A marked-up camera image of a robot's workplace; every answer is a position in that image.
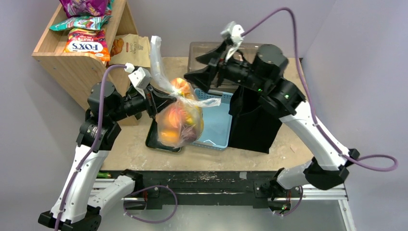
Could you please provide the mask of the black fabric tote bag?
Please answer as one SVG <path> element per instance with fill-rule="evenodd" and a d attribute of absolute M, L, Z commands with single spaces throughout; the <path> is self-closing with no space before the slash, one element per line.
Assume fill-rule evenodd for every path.
<path fill-rule="evenodd" d="M 269 153 L 282 123 L 258 103 L 259 95 L 239 86 L 234 92 L 229 114 L 232 116 L 228 147 Z"/>

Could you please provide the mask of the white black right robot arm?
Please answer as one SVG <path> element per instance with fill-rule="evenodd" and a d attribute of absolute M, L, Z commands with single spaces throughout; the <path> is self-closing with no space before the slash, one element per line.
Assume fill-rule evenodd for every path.
<path fill-rule="evenodd" d="M 310 161 L 292 168 L 280 168 L 268 181 L 254 183 L 257 198 L 271 199 L 272 211 L 291 212 L 289 203 L 279 201 L 288 197 L 294 187 L 310 184 L 329 190 L 345 182 L 348 167 L 359 157 L 356 149 L 339 143 L 314 114 L 311 100 L 283 73 L 288 58 L 272 44 L 261 45 L 252 62 L 234 59 L 223 42 L 217 48 L 197 57 L 204 68 L 185 74 L 185 79 L 208 92 L 211 83 L 229 80 L 242 90 L 251 90 L 260 108 L 288 126 L 312 152 Z"/>

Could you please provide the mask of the clear plastic grocery bag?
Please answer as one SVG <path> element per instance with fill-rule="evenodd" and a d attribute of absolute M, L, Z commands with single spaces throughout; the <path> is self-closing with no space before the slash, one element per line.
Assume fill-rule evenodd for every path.
<path fill-rule="evenodd" d="M 198 100 L 191 84 L 182 78 L 169 80 L 161 56 L 159 36 L 150 41 L 151 74 L 157 86 L 175 97 L 176 101 L 166 106 L 155 118 L 158 141 L 172 148 L 179 148 L 198 140 L 204 129 L 203 108 L 221 104 L 219 98 Z"/>

